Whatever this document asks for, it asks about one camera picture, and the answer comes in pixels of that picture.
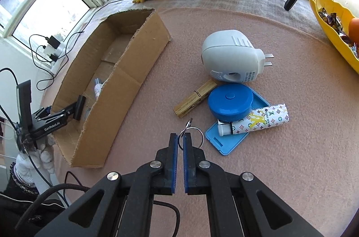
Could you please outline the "white gloved left hand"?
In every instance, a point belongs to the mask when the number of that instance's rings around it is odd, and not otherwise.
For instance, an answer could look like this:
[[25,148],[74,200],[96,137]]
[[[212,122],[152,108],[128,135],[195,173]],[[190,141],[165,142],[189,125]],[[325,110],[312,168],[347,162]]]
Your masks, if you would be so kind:
[[52,134],[37,141],[37,147],[32,146],[25,152],[19,152],[16,157],[14,172],[18,179],[26,185],[33,185],[37,179],[43,177],[50,182],[50,175],[54,174],[54,149]]

